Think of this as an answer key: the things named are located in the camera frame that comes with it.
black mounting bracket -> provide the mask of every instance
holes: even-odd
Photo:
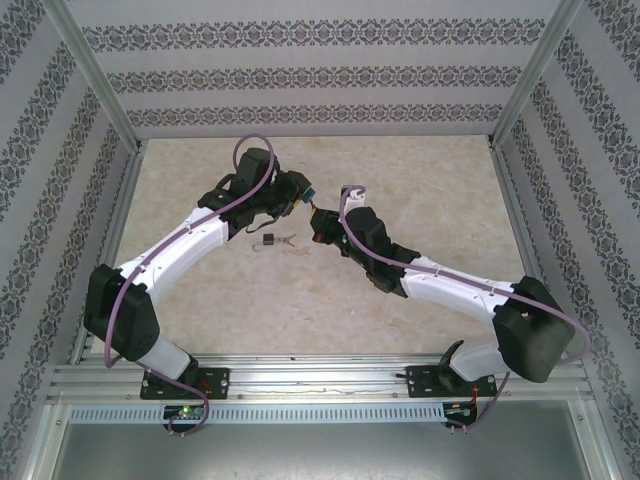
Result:
[[[409,398],[458,398],[473,396],[473,386],[478,389],[478,397],[493,397],[497,393],[496,380],[492,375],[480,377],[475,382],[461,379],[450,385],[438,381],[442,367],[439,365],[410,365],[405,375],[398,375],[407,380]]]
[[[228,368],[198,368],[193,388],[207,395],[209,400],[226,400],[229,393]],[[140,389],[143,400],[198,400],[196,394],[176,387],[145,371]]]

patterned wallpaper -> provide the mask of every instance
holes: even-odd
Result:
[[[543,279],[586,361],[624,478],[640,478],[640,44],[629,1],[583,4],[502,153]]]
[[[558,0],[69,3],[141,137],[488,134]]]
[[[0,7],[0,479],[67,361],[128,155],[41,5]]]

metal frame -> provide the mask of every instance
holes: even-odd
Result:
[[[493,149],[488,141],[496,175],[509,213],[518,249],[525,271],[539,276],[529,237],[524,230],[524,222],[517,208],[516,198],[510,182],[505,176],[504,159],[499,150]],[[118,213],[114,228],[109,234],[105,249],[105,260],[113,262],[117,252],[122,229],[133,199],[140,165],[144,156],[144,146],[133,159],[127,172],[125,188],[118,199]],[[28,459],[26,479],[51,478],[66,426],[73,423],[74,409],[94,412],[93,423],[105,423],[104,415],[114,417],[118,412],[123,421],[113,423],[148,423],[142,416],[128,415],[127,411],[144,409],[157,412],[163,402],[141,400],[139,397],[143,371],[137,365],[121,362],[113,369],[104,367],[102,355],[91,353],[92,335],[78,338],[71,365],[56,367],[46,398],[46,406],[40,421],[34,448]],[[302,406],[305,411],[321,412],[327,409],[355,412],[362,415],[360,420],[353,417],[335,418],[331,421],[356,423],[370,421],[364,412],[376,410],[380,422],[425,422],[440,421],[437,416],[416,415],[411,418],[411,406],[434,408],[442,405],[440,398],[411,399],[407,386],[396,373],[404,373],[408,365],[436,364],[439,355],[305,355],[305,356],[251,356],[251,355],[196,355],[204,367],[227,367],[231,369],[229,398],[212,401],[210,423],[221,423],[214,417],[224,410],[264,412],[277,409],[287,412],[272,423],[310,423],[298,420],[296,412]],[[496,377],[500,382],[502,376]],[[447,401],[468,399],[447,399]],[[513,401],[566,401],[575,428],[583,457],[592,479],[620,479],[620,471],[604,424],[600,417],[591,384],[582,364],[556,367],[550,379],[543,384],[535,384],[512,376],[500,398],[501,402]],[[408,409],[409,414],[393,418],[393,411]],[[224,423],[260,423],[241,415],[231,416]]]
[[[499,146],[508,135],[544,66],[581,3],[582,0],[561,0],[498,119],[493,134],[487,138],[524,270],[528,275],[538,278],[540,271],[524,227],[513,186],[506,175]],[[133,200],[146,142],[140,145],[124,108],[100,69],[95,55],[65,1],[43,0],[43,4],[133,155],[101,259],[105,263],[113,264]],[[99,411],[100,416],[103,416],[104,412],[111,412],[109,421],[113,417],[113,412],[120,412],[126,423],[143,423],[147,419],[136,414],[127,414],[127,412],[152,409],[157,411],[162,406],[160,401],[140,399],[139,391],[143,372],[139,367],[122,362],[111,370],[106,369],[102,363],[102,356],[90,353],[92,339],[93,336],[88,335],[82,328],[74,346],[71,365],[60,365],[55,369],[33,448],[27,461],[23,476],[25,479],[48,480],[52,477],[63,445],[66,427],[70,421],[73,422],[74,418],[78,417],[79,408],[94,413]],[[202,366],[224,366],[231,369],[229,398],[225,401],[212,401],[214,413],[223,410],[268,411],[272,407],[290,412],[299,412],[301,407],[307,410],[311,408],[313,411],[326,411],[327,408],[335,407],[336,412],[348,410],[362,414],[366,409],[375,410],[379,406],[377,410],[380,412],[383,409],[393,411],[398,408],[406,408],[409,411],[409,414],[401,418],[392,418],[388,413],[381,414],[383,418],[381,417],[380,421],[441,420],[437,415],[433,418],[425,418],[425,416],[412,418],[412,406],[420,408],[427,405],[438,411],[437,408],[442,405],[442,399],[411,399],[404,381],[395,377],[396,373],[403,373],[407,365],[435,364],[440,356],[197,355],[196,358]],[[614,480],[621,478],[582,364],[557,367],[549,381],[544,384],[534,384],[514,376],[500,398],[501,402],[531,400],[566,401],[591,477]],[[106,421],[102,417],[94,418],[95,423]],[[242,414],[230,415],[226,420],[245,423],[252,421],[244,418]],[[284,420],[282,423],[298,421],[297,417]],[[342,421],[342,418],[336,417],[334,420]],[[353,422],[354,419],[345,416],[344,421]]]
[[[547,62],[553,56],[554,50],[560,43],[567,28],[569,28],[569,24],[573,20],[573,17],[575,17],[582,3],[583,0],[560,1],[556,11],[549,20],[547,28],[545,28],[542,33],[533,55],[531,55],[522,75],[518,79],[518,83],[516,83],[513,92],[509,96],[509,100],[507,100],[506,105],[500,113],[500,117],[491,135],[494,147],[504,143],[511,127],[513,127],[513,124],[518,119],[522,107],[524,107],[540,75],[542,75],[542,71],[547,65]]]
[[[100,105],[107,112],[127,151],[134,152],[140,145],[140,139],[66,0],[42,0],[42,6],[98,97]]]

wire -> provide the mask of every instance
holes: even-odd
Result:
[[[582,346],[582,350],[580,350],[580,352],[578,352],[576,355],[573,355],[571,357],[567,357],[565,359],[560,360],[558,362],[559,365],[566,364],[566,363],[571,363],[571,362],[574,362],[576,360],[580,360],[591,349],[591,337],[589,336],[589,333],[586,331],[586,329],[577,320],[574,320],[569,315],[567,315],[564,312],[561,312],[560,310],[557,310],[557,309],[555,309],[553,307],[545,305],[544,303],[540,303],[540,302],[538,302],[536,300],[531,300],[530,298],[524,297],[522,295],[518,295],[517,293],[508,292],[508,291],[502,290],[500,288],[494,288],[494,287],[491,287],[491,286],[486,285],[484,283],[477,282],[475,280],[471,280],[469,278],[466,278],[466,277],[463,277],[463,276],[460,276],[460,275],[456,275],[453,272],[448,272],[446,270],[436,270],[435,268],[424,267],[424,266],[421,266],[421,265],[410,265],[408,263],[399,262],[399,261],[393,260],[391,258],[386,258],[386,257],[383,257],[382,255],[378,255],[377,253],[375,253],[372,250],[370,250],[369,248],[367,248],[360,240],[358,240],[358,237],[356,237],[356,235],[353,233],[353,230],[351,230],[351,228],[349,227],[349,224],[347,223],[347,219],[346,219],[346,214],[345,214],[345,211],[344,211],[345,210],[345,205],[346,205],[346,202],[347,202],[347,197],[349,196],[349,194],[352,191],[355,191],[355,190],[357,190],[358,193],[360,193],[360,194],[364,194],[367,189],[362,185],[352,185],[352,186],[350,186],[350,187],[348,187],[348,188],[346,188],[344,190],[344,192],[342,193],[342,196],[340,197],[340,212],[339,212],[340,213],[340,222],[342,223],[342,227],[344,228],[344,231],[346,232],[347,236],[349,237],[349,240],[351,240],[355,244],[355,246],[358,247],[363,253],[365,253],[369,257],[373,258],[374,260],[378,260],[380,262],[386,263],[387,265],[393,265],[393,266],[400,267],[400,268],[403,268],[403,269],[416,270],[418,272],[424,272],[424,273],[429,273],[429,274],[433,274],[433,275],[441,275],[443,277],[447,277],[447,278],[451,278],[452,280],[456,280],[456,281],[458,281],[460,283],[464,283],[465,285],[470,285],[472,287],[476,287],[476,288],[479,288],[481,290],[490,291],[492,295],[501,295],[503,297],[507,297],[507,298],[510,298],[512,300],[516,300],[518,302],[522,302],[522,303],[525,303],[527,305],[531,305],[532,307],[535,307],[535,308],[538,308],[540,310],[543,310],[543,311],[545,311],[547,313],[550,313],[551,315],[559,318],[560,320],[563,320],[563,321],[567,322],[569,325],[571,325],[573,328],[575,328],[580,333],[580,335],[582,336],[582,339],[583,339],[583,346]],[[498,391],[496,392],[495,396],[491,399],[491,401],[489,402],[487,407],[482,411],[480,416],[477,418],[477,420],[475,422],[473,422],[473,424],[471,424],[470,426],[464,426],[463,424],[461,424],[461,422],[456,422],[456,421],[453,421],[453,420],[449,420],[450,423],[460,423],[461,425],[463,425],[460,428],[454,429],[454,431],[467,432],[468,430],[472,430],[477,425],[482,423],[484,421],[484,419],[487,417],[487,415],[495,407],[495,404],[498,401],[498,397],[500,396],[500,394],[504,390],[504,387],[507,385],[507,380],[509,380],[509,372],[507,372],[505,374],[504,379],[502,380],[502,383],[500,384],[500,387],[498,388]]]
[[[173,242],[178,240],[183,235],[189,233],[192,229],[202,225],[205,222],[208,222],[212,218],[215,218],[215,217],[223,214],[224,212],[228,212],[232,208],[237,207],[242,202],[244,202],[247,199],[249,199],[250,197],[252,197],[258,190],[260,190],[264,186],[264,184],[267,182],[267,180],[271,176],[271,173],[273,172],[273,168],[275,166],[275,159],[276,159],[275,152],[273,151],[273,145],[271,145],[271,142],[267,139],[267,137],[264,137],[263,135],[260,135],[258,133],[251,133],[249,135],[245,135],[240,140],[238,140],[238,143],[236,143],[236,146],[233,149],[233,165],[234,165],[234,167],[237,170],[237,168],[238,168],[237,155],[238,155],[238,150],[240,149],[240,146],[250,138],[259,138],[260,140],[262,140],[267,145],[267,148],[269,149],[269,166],[267,167],[267,171],[265,172],[264,176],[260,179],[260,181],[258,182],[258,184],[255,187],[253,187],[251,190],[249,190],[246,194],[244,194],[240,198],[234,200],[233,202],[229,203],[228,205],[225,205],[222,208],[219,208],[215,212],[212,212],[209,215],[206,215],[206,216],[202,217],[200,220],[197,220],[197,221],[193,222],[188,228],[185,227],[185,228],[177,231],[173,235],[171,235],[171,237],[169,237],[167,240],[162,242],[156,249],[153,250],[153,252],[151,252],[147,256],[147,258],[145,258],[142,262],[140,262],[140,264],[133,270],[133,272],[131,272],[131,275],[129,275],[129,277],[122,284],[122,287],[120,288],[120,291],[118,292],[118,295],[116,296],[116,300],[115,300],[115,302],[113,304],[113,308],[112,308],[111,314],[109,316],[109,324],[107,326],[107,334],[105,336],[105,342],[104,342],[104,364],[105,364],[105,366],[107,368],[113,367],[122,358],[122,355],[118,355],[113,359],[111,358],[111,344],[113,343],[113,333],[115,331],[116,322],[117,322],[117,318],[118,318],[118,312],[120,311],[120,306],[122,305],[122,301],[124,299],[125,294],[127,293],[127,290],[129,289],[129,287],[131,286],[133,281],[136,279],[136,277],[144,270],[144,268],[147,265],[149,265],[153,261],[154,258],[156,258],[160,253],[162,253]],[[158,372],[156,370],[153,370],[152,368],[144,365],[141,362],[136,362],[136,363],[138,365],[140,365],[142,368],[144,368],[146,371],[151,373],[152,375],[155,375],[156,377],[158,377],[158,378],[160,378],[160,379],[164,380],[165,382],[168,382],[168,383],[170,383],[172,385],[175,385],[178,388],[182,388],[182,389],[187,390],[187,391],[189,391],[191,393],[194,393],[194,394],[198,395],[202,399],[202,402],[203,402],[202,406],[205,409],[205,414],[202,416],[202,419],[200,420],[200,422],[197,423],[193,428],[191,428],[190,430],[188,430],[186,432],[181,432],[181,433],[180,432],[175,432],[174,430],[172,430],[171,426],[173,424],[173,421],[177,417],[172,417],[171,420],[169,421],[169,425],[168,425],[168,430],[169,430],[169,434],[170,435],[178,434],[181,437],[185,437],[187,435],[192,435],[193,433],[198,431],[204,425],[204,423],[207,421],[207,418],[209,417],[209,399],[207,398],[207,395],[205,393],[201,392],[200,390],[196,389],[196,388],[190,387],[189,385],[185,385],[184,383],[181,383],[181,382],[178,382],[177,380],[169,378],[166,375],[163,375],[162,373],[160,373],[160,372]]]
[[[471,425],[465,425],[464,423],[459,422],[457,420],[452,420],[450,418],[447,418],[447,422],[448,423],[452,423],[454,425],[459,425],[458,427],[452,428],[451,431],[455,432],[455,433],[467,433],[468,431],[473,430],[478,425],[480,425],[482,422],[484,422],[486,420],[487,416],[489,416],[491,411],[495,408],[496,403],[498,402],[498,397],[500,397],[500,394],[504,390],[504,387],[507,386],[507,381],[509,380],[509,376],[510,375],[511,375],[511,372],[507,372],[507,373],[504,374],[504,378],[502,379],[502,383],[500,383],[500,386],[498,387],[498,391],[493,396],[493,398],[491,400],[489,400],[489,403],[484,408],[484,410],[482,410],[482,413],[480,414],[480,416],[478,418],[476,418],[476,421],[473,422]]]

small object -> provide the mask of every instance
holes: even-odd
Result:
[[[262,241],[254,243],[251,246],[251,250],[256,253],[262,253],[262,249],[259,248],[260,246],[271,246],[275,245],[276,243],[284,243],[291,247],[295,247],[295,245],[291,243],[291,239],[295,236],[295,233],[293,235],[289,235],[288,237],[276,237],[273,233],[265,233],[264,235],[262,235]]]

